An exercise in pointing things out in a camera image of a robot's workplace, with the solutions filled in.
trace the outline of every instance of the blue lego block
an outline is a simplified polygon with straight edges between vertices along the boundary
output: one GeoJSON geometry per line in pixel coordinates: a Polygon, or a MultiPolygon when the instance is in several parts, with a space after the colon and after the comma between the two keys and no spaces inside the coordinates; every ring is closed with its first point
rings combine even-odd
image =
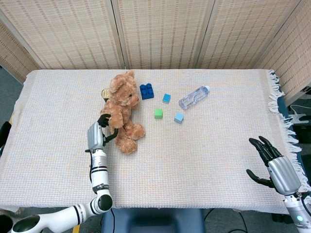
{"type": "Polygon", "coordinates": [[[151,99],[154,97],[154,91],[150,83],[148,83],[147,85],[142,84],[140,85],[139,88],[140,88],[141,98],[143,100],[151,99]]]}
{"type": "Polygon", "coordinates": [[[183,122],[184,115],[182,113],[176,113],[174,121],[178,124],[181,124],[183,122]]]}
{"type": "Polygon", "coordinates": [[[169,94],[164,94],[163,102],[164,102],[164,103],[169,103],[170,100],[171,100],[171,95],[169,95],[169,94]]]}

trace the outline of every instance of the woven screen panel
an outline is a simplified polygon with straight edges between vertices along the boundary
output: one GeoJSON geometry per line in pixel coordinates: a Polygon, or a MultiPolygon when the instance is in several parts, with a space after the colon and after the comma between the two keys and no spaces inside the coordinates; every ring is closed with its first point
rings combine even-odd
{"type": "Polygon", "coordinates": [[[192,68],[210,1],[118,0],[130,68],[192,68]]]}
{"type": "Polygon", "coordinates": [[[219,0],[197,67],[253,68],[296,5],[295,0],[219,0]]]}
{"type": "Polygon", "coordinates": [[[1,21],[0,51],[0,65],[22,83],[28,73],[41,69],[1,21]]]}
{"type": "Polygon", "coordinates": [[[304,0],[272,41],[258,68],[273,68],[288,100],[311,83],[311,4],[304,0]]]}
{"type": "Polygon", "coordinates": [[[105,1],[1,0],[0,8],[46,68],[121,67],[105,1]]]}

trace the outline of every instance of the teddy bear ear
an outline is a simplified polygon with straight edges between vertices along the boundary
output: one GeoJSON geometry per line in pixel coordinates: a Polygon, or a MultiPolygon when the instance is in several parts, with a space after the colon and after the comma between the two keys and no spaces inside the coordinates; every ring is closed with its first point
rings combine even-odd
{"type": "Polygon", "coordinates": [[[126,82],[125,77],[123,75],[117,75],[110,82],[109,91],[111,93],[115,93],[119,88],[124,85],[126,82]]]}
{"type": "Polygon", "coordinates": [[[125,74],[134,77],[134,71],[133,70],[128,70],[125,74]]]}

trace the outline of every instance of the robotic arm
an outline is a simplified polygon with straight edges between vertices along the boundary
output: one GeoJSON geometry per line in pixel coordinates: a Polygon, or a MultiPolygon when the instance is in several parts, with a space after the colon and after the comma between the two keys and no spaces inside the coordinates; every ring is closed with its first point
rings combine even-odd
{"type": "Polygon", "coordinates": [[[290,213],[299,233],[311,233],[311,206],[305,202],[308,193],[299,193],[301,182],[288,158],[274,148],[262,136],[259,140],[250,138],[249,142],[256,148],[266,165],[270,179],[261,179],[251,170],[246,170],[250,178],[262,185],[274,188],[279,194],[284,195],[284,204],[290,213]]]}
{"type": "Polygon", "coordinates": [[[14,225],[12,233],[40,233],[44,228],[61,233],[85,222],[91,216],[110,210],[112,198],[109,193],[107,160],[103,148],[107,142],[117,136],[118,129],[108,137],[103,135],[102,127],[108,125],[109,117],[109,114],[102,115],[87,131],[88,150],[86,152],[91,156],[89,176],[97,197],[88,204],[77,204],[52,214],[26,217],[14,225]]]}

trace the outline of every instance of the brown teddy bear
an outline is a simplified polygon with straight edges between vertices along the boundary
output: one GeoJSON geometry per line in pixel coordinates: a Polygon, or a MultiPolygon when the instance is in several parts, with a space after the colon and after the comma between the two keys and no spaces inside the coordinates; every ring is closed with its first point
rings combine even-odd
{"type": "Polygon", "coordinates": [[[137,149],[135,141],[145,135],[144,127],[130,120],[131,111],[139,108],[136,89],[132,70],[125,74],[118,74],[110,82],[109,99],[101,110],[101,114],[111,115],[109,119],[111,132],[119,129],[115,142],[120,151],[125,154],[134,152],[137,149]]]}

